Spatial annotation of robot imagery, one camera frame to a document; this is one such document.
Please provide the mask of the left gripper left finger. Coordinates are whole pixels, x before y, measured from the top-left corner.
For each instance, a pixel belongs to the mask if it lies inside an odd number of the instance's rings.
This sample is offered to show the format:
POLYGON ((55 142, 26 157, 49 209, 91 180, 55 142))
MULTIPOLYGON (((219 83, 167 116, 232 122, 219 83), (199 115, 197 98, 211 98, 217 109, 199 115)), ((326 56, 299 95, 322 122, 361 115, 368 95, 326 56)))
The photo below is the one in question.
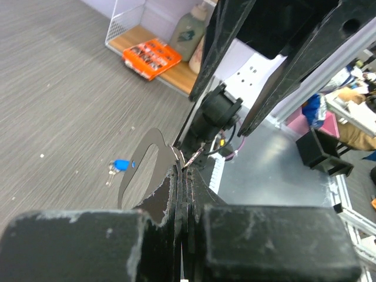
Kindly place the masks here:
POLYGON ((1 237, 2 281, 179 281, 178 164, 132 210, 39 210, 1 237))

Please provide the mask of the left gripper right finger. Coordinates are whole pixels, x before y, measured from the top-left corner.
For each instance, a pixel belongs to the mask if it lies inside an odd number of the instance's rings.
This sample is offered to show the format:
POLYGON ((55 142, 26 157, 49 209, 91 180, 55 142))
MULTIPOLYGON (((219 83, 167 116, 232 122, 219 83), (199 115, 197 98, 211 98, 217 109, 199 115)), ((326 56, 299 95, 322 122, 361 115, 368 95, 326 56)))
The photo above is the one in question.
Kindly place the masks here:
POLYGON ((357 281, 358 258, 331 207, 232 205, 196 169, 183 175, 189 281, 357 281))

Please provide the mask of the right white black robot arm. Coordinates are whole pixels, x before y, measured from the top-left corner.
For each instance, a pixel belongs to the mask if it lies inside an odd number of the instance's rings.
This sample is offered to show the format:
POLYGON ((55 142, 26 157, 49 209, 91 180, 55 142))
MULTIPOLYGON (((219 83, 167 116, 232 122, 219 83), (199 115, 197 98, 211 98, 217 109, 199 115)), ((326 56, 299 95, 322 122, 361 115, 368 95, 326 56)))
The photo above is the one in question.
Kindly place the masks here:
POLYGON ((194 108, 176 140, 190 163, 204 165, 219 131, 248 136, 289 94, 315 93, 375 39, 374 1, 219 1, 206 30, 200 73, 190 94, 194 108), (267 76, 243 124, 242 98, 230 83, 207 91, 231 43, 238 39, 281 64, 267 76))

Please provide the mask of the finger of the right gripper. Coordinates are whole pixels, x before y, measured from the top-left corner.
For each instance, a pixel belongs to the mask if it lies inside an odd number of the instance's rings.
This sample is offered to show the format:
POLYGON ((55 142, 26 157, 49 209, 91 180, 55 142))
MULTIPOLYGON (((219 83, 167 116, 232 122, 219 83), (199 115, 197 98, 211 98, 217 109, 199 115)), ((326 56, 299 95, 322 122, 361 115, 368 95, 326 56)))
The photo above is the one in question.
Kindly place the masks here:
POLYGON ((202 63, 189 95, 190 101, 196 102, 202 95, 255 3, 256 0, 217 2, 206 28, 202 63))
POLYGON ((248 136, 300 83, 354 34, 345 31, 347 21, 358 31, 375 17, 375 1, 340 1, 323 17, 273 72, 250 109, 239 136, 248 136))

